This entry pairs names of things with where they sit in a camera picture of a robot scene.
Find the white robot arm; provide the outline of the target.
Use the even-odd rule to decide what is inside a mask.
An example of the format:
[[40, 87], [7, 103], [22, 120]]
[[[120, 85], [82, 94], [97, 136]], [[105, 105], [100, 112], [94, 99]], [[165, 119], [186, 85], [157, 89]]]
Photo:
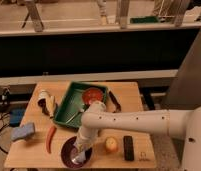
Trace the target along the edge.
[[201, 171], [201, 107], [194, 110], [150, 110], [110, 113], [100, 101], [93, 102], [82, 114], [74, 146], [78, 152], [88, 150], [100, 129], [166, 134], [183, 139], [182, 171]]

